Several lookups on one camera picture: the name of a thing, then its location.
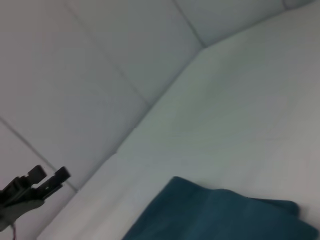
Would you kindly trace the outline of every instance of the white wall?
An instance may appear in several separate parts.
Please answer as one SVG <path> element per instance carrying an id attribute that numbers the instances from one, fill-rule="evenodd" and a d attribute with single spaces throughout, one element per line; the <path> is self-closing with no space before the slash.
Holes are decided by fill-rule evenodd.
<path id="1" fill-rule="evenodd" d="M 313 0 L 174 0 L 206 46 Z"/>
<path id="2" fill-rule="evenodd" d="M 108 52 L 95 26 L 76 12 L 86 2 L 0 1 L 0 117 L 40 155 L 25 153 L 23 141 L 10 140 L 1 126 L 2 187 L 37 164 L 52 166 L 52 173 L 66 166 L 72 175 L 51 204 L 17 222 L 19 240 L 35 239 L 201 48 L 170 1 L 139 4 L 127 12 L 130 2 L 114 3 L 116 9 L 103 10 L 115 18 L 95 19 L 109 27 L 101 29 L 115 50 Z M 103 13 L 89 7 L 85 13 L 91 10 Z M 0 233 L 0 239 L 10 234 Z"/>
<path id="3" fill-rule="evenodd" d="M 151 105 L 201 49 L 172 0 L 67 3 Z"/>

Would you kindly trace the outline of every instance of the teal cloth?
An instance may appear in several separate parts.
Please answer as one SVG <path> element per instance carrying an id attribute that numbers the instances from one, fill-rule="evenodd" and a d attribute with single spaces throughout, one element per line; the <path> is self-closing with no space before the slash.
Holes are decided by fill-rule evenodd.
<path id="1" fill-rule="evenodd" d="M 292 201 L 252 199 L 174 177 L 123 240 L 315 240 Z"/>

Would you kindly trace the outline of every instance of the fabric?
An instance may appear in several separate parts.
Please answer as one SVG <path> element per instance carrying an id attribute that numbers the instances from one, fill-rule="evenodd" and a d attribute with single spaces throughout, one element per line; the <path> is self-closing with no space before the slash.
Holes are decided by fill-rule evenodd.
<path id="1" fill-rule="evenodd" d="M 291 201 L 252 199 L 174 177 L 123 240 L 315 240 Z"/>

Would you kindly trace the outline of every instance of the panel seam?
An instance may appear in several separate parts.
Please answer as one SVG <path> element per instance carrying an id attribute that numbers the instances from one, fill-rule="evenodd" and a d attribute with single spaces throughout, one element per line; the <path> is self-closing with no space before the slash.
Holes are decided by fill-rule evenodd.
<path id="1" fill-rule="evenodd" d="M 104 59 L 111 64 L 113 68 L 119 73 L 119 75 L 123 78 L 123 80 L 129 85 L 129 87 L 133 90 L 135 94 L 137 94 L 141 100 L 146 104 L 147 107 L 150 107 L 152 104 L 147 101 L 147 99 L 143 96 L 142 93 L 138 90 L 138 88 L 134 85 L 133 82 L 130 81 L 130 78 L 124 73 L 124 71 L 121 69 L 120 65 L 115 61 L 108 51 L 99 43 L 99 41 L 96 39 L 96 37 L 93 35 L 90 28 L 82 21 L 81 17 L 78 16 L 76 12 L 73 11 L 73 9 L 69 6 L 66 0 L 63 1 L 63 5 L 66 8 L 66 10 L 69 12 L 69 14 L 75 19 L 75 21 L 79 24 L 79 26 L 82 28 L 85 35 L 89 38 L 91 43 L 94 45 L 94 47 L 99 51 L 100 54 L 104 57 Z"/>
<path id="2" fill-rule="evenodd" d="M 47 164 L 54 172 L 56 169 L 48 159 L 46 159 L 25 137 L 22 136 L 8 121 L 6 121 L 2 116 L 0 116 L 0 123 L 3 124 L 15 137 L 17 137 L 31 152 L 33 152 L 40 160 Z M 74 187 L 69 181 L 65 182 L 75 193 L 78 189 Z"/>
<path id="3" fill-rule="evenodd" d="M 195 26 L 191 23 L 191 21 L 189 20 L 189 18 L 187 17 L 187 15 L 185 14 L 185 12 L 182 10 L 182 8 L 180 7 L 179 3 L 177 2 L 177 0 L 172 0 L 173 4 L 175 5 L 176 9 L 179 11 L 179 13 L 181 14 L 181 16 L 183 17 L 183 19 L 185 20 L 186 24 L 188 25 L 188 27 L 191 29 L 193 35 L 195 36 L 195 38 L 199 41 L 200 45 L 202 46 L 202 48 L 207 48 L 208 46 L 205 44 L 205 42 L 202 40 L 202 38 L 200 37 L 200 34 L 198 33 L 197 29 L 195 28 Z"/>

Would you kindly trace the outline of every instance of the red wire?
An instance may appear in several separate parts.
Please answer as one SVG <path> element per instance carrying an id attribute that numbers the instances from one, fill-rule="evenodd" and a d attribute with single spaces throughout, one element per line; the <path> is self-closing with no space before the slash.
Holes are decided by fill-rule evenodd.
<path id="1" fill-rule="evenodd" d="M 13 231 L 13 240 L 17 240 L 17 228 L 16 228 L 16 224 L 12 224 L 12 231 Z"/>

